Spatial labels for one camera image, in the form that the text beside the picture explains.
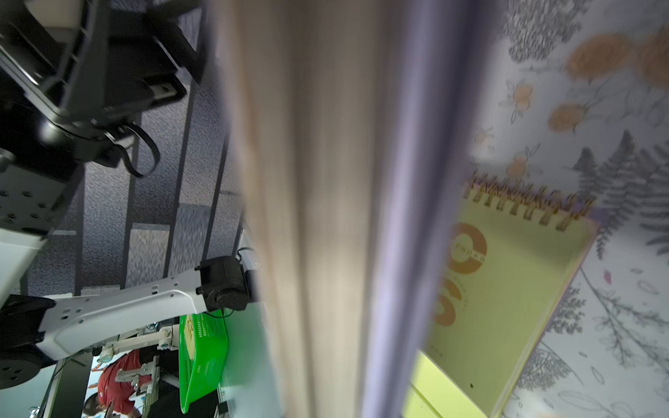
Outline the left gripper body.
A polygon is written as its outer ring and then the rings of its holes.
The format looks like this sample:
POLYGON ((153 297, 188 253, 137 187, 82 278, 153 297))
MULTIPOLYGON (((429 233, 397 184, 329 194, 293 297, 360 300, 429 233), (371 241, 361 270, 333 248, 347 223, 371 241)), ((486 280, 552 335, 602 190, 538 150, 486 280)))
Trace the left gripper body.
POLYGON ((107 1, 4 1, 1 141, 35 141, 92 161, 138 135, 139 114, 186 96, 180 70, 202 76, 205 56, 179 27, 198 8, 198 1, 143 11, 107 1))

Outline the green 2026 desk calendar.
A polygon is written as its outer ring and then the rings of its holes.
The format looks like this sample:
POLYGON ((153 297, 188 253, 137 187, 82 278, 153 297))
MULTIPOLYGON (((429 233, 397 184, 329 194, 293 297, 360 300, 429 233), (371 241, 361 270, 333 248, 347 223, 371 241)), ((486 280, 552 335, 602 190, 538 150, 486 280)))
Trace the green 2026 desk calendar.
POLYGON ((406 417, 498 417, 597 234, 591 200, 481 176, 463 188, 406 417))

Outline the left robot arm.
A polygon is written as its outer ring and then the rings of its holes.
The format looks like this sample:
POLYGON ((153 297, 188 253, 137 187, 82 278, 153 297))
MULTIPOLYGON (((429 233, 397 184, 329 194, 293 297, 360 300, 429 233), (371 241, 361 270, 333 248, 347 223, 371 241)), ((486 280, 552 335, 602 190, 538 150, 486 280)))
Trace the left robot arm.
POLYGON ((180 101, 185 69, 200 89, 217 89, 210 43, 192 46, 179 16, 201 1, 167 1, 142 13, 106 1, 1 4, 1 385, 113 336, 181 315, 241 311, 255 301, 254 275, 240 256, 109 294, 56 301, 16 295, 14 286, 55 232, 89 163, 145 179, 132 158, 155 140, 136 122, 144 111, 180 101))

